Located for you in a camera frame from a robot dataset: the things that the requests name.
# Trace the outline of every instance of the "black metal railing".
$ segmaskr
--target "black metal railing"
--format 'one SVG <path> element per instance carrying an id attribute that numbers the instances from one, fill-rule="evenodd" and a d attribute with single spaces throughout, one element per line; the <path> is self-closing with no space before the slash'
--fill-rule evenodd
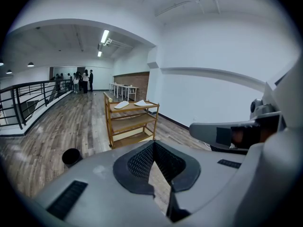
<path id="1" fill-rule="evenodd" d="M 26 125 L 33 113 L 70 91 L 70 80 L 38 81 L 0 90 L 0 127 Z"/>

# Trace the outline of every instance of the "railing post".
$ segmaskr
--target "railing post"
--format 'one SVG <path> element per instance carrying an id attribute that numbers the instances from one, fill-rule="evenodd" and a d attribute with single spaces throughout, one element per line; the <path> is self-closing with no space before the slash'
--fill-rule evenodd
<path id="1" fill-rule="evenodd" d="M 45 106 L 47 107 L 46 97 L 45 97 L 45 84 L 44 83 L 43 83 L 43 95 L 44 95 Z"/>
<path id="2" fill-rule="evenodd" d="M 20 97 L 19 97 L 18 90 L 16 90 L 16 96 L 17 96 L 18 109 L 19 109 L 19 112 L 20 112 L 22 123 L 24 124 L 24 126 L 26 126 L 26 121 L 25 121 L 25 118 L 23 116 L 23 112 L 22 112 L 22 109 L 21 109 L 21 103 L 20 103 Z"/>
<path id="3" fill-rule="evenodd" d="M 17 111 L 17 107 L 16 107 L 14 89 L 12 89 L 10 91 L 10 93 L 11 93 L 11 99 L 13 100 L 13 106 L 14 106 L 14 110 L 15 110 L 15 115 L 16 115 L 16 118 L 17 118 L 17 121 L 18 121 L 20 129 L 22 129 L 22 125 L 21 125 L 21 122 L 20 122 L 20 119 L 19 119 L 19 115 L 18 115 L 18 111 Z"/>

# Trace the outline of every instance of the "group of people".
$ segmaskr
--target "group of people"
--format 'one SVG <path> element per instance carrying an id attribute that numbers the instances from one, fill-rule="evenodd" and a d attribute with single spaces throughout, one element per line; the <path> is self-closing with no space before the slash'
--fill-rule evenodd
<path id="1" fill-rule="evenodd" d="M 87 93 L 88 91 L 88 82 L 89 82 L 89 87 L 90 87 L 90 92 L 93 91 L 93 70 L 88 71 L 85 70 L 83 75 L 79 71 L 74 73 L 73 76 L 73 85 L 74 85 L 74 92 L 78 93 L 81 91 L 81 88 L 83 88 L 83 93 Z"/>

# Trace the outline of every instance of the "wooden shelf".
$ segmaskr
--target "wooden shelf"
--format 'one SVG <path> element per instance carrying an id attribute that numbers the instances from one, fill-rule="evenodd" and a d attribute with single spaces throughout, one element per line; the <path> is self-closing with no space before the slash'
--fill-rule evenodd
<path id="1" fill-rule="evenodd" d="M 118 148 L 118 147 L 130 145 L 130 144 L 134 144 L 134 143 L 140 142 L 144 139 L 147 139 L 150 136 L 152 136 L 152 135 L 148 135 L 145 132 L 141 132 L 141 133 L 126 137 L 124 139 L 115 141 L 113 148 Z"/>
<path id="2" fill-rule="evenodd" d="M 126 112 L 126 111 L 135 111 L 135 110 L 143 110 L 143 109 L 146 109 L 146 108 L 156 108 L 158 107 L 159 105 L 158 104 L 154 104 L 152 102 L 149 102 L 149 101 L 146 101 L 147 104 L 152 104 L 151 106 L 136 106 L 135 105 L 136 102 L 129 102 L 129 105 L 121 108 L 121 109 L 115 109 L 115 106 L 118 103 L 110 103 L 110 112 L 111 113 L 121 113 L 121 112 Z"/>
<path id="3" fill-rule="evenodd" d="M 150 123 L 155 121 L 156 118 L 144 113 L 139 116 L 134 116 L 132 118 L 127 117 L 127 118 L 122 118 L 122 119 L 116 119 L 112 120 L 112 131 L 113 132 L 118 132 L 118 131 L 124 131 L 128 130 L 140 125 L 145 125 L 146 123 Z"/>

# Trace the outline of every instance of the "person in white shirt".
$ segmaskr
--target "person in white shirt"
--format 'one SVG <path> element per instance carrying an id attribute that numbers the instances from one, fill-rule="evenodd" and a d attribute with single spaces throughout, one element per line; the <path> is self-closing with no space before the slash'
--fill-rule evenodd
<path id="1" fill-rule="evenodd" d="M 74 73 L 74 80 L 73 80 L 73 83 L 74 83 L 74 92 L 75 93 L 78 93 L 79 92 L 79 80 L 80 80 L 80 77 L 78 74 Z"/>
<path id="2" fill-rule="evenodd" d="M 89 82 L 89 73 L 87 70 L 85 70 L 85 72 L 82 75 L 83 78 L 83 93 L 87 93 L 87 84 Z"/>

